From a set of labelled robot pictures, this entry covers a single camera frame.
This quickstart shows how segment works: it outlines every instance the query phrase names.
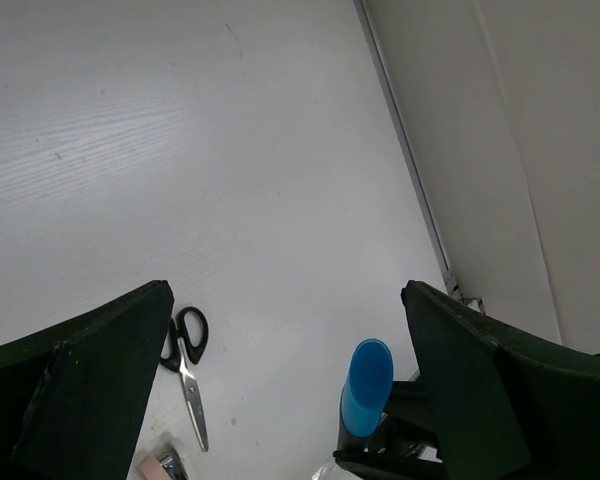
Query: white table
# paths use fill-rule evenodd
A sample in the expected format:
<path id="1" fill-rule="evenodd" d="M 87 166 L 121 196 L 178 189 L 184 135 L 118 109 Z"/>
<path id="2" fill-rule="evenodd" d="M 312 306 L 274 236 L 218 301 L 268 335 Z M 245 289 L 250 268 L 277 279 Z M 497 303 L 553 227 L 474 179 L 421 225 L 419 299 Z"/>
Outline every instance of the white table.
<path id="1" fill-rule="evenodd" d="M 138 449 L 310 478 L 355 345 L 414 370 L 410 278 L 442 287 L 351 1 L 0 2 L 0 344 L 151 279 L 211 323 L 210 452 L 163 369 Z"/>

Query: scissors blade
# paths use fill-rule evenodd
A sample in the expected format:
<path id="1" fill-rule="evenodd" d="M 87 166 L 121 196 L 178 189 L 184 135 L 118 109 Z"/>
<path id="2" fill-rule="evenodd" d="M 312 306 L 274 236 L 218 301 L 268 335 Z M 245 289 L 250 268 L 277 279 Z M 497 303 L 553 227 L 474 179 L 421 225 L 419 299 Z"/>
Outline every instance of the scissors blade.
<path id="1" fill-rule="evenodd" d="M 189 372 L 180 371 L 180 379 L 182 380 L 182 389 L 184 390 L 184 397 L 187 402 L 191 423 L 193 423 L 193 429 L 198 437 L 200 448 L 203 452 L 208 452 L 209 435 L 207 433 L 207 423 L 204 420 L 202 397 L 200 397 L 198 382 Z"/>

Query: scratch mark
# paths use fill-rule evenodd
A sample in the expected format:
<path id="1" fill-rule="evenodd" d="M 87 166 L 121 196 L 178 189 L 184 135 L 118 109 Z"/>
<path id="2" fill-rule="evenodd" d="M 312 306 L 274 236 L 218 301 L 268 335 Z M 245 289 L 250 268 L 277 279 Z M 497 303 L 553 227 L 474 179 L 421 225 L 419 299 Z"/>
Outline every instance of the scratch mark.
<path id="1" fill-rule="evenodd" d="M 233 35 L 233 38 L 236 39 L 236 42 L 240 43 L 240 39 L 236 35 L 236 32 L 233 31 L 233 29 L 229 26 L 229 24 L 225 23 L 224 26 L 227 27 L 227 30 L 229 30 L 229 33 L 231 33 L 231 35 Z"/>

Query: blue cylinder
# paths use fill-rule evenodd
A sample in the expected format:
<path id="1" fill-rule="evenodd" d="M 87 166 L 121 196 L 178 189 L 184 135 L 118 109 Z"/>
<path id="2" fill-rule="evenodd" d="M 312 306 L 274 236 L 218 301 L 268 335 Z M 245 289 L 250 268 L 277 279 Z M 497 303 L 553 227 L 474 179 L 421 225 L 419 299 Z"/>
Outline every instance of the blue cylinder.
<path id="1" fill-rule="evenodd" d="M 378 339 L 365 340 L 353 352 L 340 399 L 340 416 L 350 435 L 364 438 L 374 432 L 392 386 L 391 351 Z"/>

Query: metal strip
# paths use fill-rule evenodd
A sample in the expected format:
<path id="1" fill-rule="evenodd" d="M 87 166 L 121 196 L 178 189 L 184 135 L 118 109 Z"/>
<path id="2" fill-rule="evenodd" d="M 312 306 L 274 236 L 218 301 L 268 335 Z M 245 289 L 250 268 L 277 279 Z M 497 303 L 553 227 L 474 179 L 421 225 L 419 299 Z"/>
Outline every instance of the metal strip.
<path id="1" fill-rule="evenodd" d="M 440 240 L 438 229 L 436 228 L 436 224 L 433 220 L 431 207 L 429 206 L 429 202 L 424 193 L 424 187 L 420 179 L 420 174 L 418 173 L 418 167 L 416 166 L 416 163 L 414 161 L 413 151 L 411 150 L 411 145 L 409 144 L 407 131 L 400 116 L 400 112 L 398 111 L 398 105 L 393 95 L 393 91 L 391 90 L 389 77 L 387 75 L 384 62 L 382 61 L 382 55 L 380 53 L 380 48 L 376 40 L 376 36 L 373 32 L 373 27 L 371 25 L 371 21 L 369 20 L 364 0 L 353 0 L 353 3 L 355 4 L 356 10 L 358 11 L 360 23 L 362 24 L 362 30 L 364 31 L 364 36 L 367 39 L 369 51 L 371 52 L 371 57 L 373 58 L 373 64 L 376 67 L 376 73 L 378 74 L 378 79 L 380 80 L 380 85 L 382 86 L 382 91 L 384 93 L 387 106 L 389 107 L 391 120 L 393 121 L 393 126 L 395 127 L 396 133 L 398 134 L 400 148 L 402 149 L 402 154 L 404 155 L 407 168 L 409 169 L 409 173 L 411 174 L 411 181 L 413 182 L 413 188 L 416 191 L 416 196 L 418 197 L 418 203 L 420 204 L 420 209 L 422 210 L 424 223 L 427 226 L 427 231 L 429 232 L 429 237 L 431 238 L 431 244 L 433 245 L 433 250 L 438 260 L 438 265 L 440 267 L 440 270 L 442 271 L 443 278 L 446 282 L 447 279 L 451 276 L 449 271 L 449 262 L 447 261 L 447 257 L 444 253 L 444 248 L 442 247 L 442 242 Z"/>

